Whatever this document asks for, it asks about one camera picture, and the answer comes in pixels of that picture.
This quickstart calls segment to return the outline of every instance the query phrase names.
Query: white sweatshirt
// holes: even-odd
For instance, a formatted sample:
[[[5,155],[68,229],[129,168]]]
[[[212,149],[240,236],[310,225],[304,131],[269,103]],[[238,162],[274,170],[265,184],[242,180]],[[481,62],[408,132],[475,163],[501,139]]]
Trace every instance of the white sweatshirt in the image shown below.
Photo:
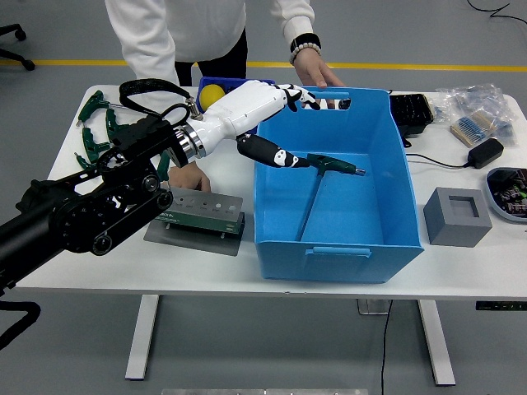
[[[227,54],[245,28],[245,0],[105,0],[124,60],[137,78],[179,85],[175,60],[197,62]],[[312,33],[310,0],[272,0],[287,46]]]

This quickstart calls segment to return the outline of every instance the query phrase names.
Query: blue plastic bin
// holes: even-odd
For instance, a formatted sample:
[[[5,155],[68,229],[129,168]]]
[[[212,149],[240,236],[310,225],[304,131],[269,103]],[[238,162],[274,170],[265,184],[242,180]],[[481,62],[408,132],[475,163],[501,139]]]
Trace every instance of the blue plastic bin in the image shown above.
[[[417,210],[388,92],[328,88],[317,97],[350,98],[347,110],[284,109],[258,134],[297,156],[333,156],[366,175],[328,171],[315,193],[317,170],[257,163],[254,241],[264,278],[383,283],[423,248]],[[301,240],[299,229],[308,221]]]

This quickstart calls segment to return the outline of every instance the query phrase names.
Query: desk leg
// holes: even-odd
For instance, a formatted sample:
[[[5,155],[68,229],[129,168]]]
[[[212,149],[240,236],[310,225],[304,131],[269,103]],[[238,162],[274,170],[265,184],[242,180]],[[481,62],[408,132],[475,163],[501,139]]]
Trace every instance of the desk leg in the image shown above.
[[[126,368],[127,380],[144,380],[159,295],[143,295]]]
[[[419,300],[418,303],[436,385],[455,385],[454,372],[450,364],[436,301]]]

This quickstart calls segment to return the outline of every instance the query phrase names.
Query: gray floor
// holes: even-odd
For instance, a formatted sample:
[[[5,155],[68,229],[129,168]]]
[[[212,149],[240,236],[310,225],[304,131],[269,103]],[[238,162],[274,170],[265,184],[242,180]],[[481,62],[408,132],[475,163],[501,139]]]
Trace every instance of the gray floor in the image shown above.
[[[287,46],[267,2],[248,2],[250,60],[285,61]],[[527,65],[527,25],[488,18],[462,0],[314,0],[328,62]],[[479,0],[480,7],[501,3]],[[506,14],[527,18],[513,0]],[[121,59],[102,2],[2,2],[0,26],[21,23],[28,40],[2,48],[42,59]],[[527,113],[524,72],[339,69],[350,86],[407,91],[492,82]],[[249,77],[295,82],[288,68]],[[198,72],[194,73],[196,83]],[[126,67],[0,66],[0,223],[31,179],[45,179],[86,89],[133,78]],[[163,388],[366,388],[380,393],[385,317],[361,316],[355,300],[163,297],[143,382],[124,380],[140,297],[9,291],[35,300],[40,320],[0,352],[2,394],[152,393]],[[527,316],[438,302],[457,385],[434,384],[415,301],[394,302],[387,336],[387,394],[526,393]],[[19,314],[0,314],[0,330]]]

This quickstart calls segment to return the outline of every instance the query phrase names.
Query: gray square block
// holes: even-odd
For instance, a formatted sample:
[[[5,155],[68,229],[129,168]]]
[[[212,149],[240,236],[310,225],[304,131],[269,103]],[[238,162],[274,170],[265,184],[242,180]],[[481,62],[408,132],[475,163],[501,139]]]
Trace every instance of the gray square block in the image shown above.
[[[479,189],[438,187],[423,211],[430,244],[474,247],[492,228]]]

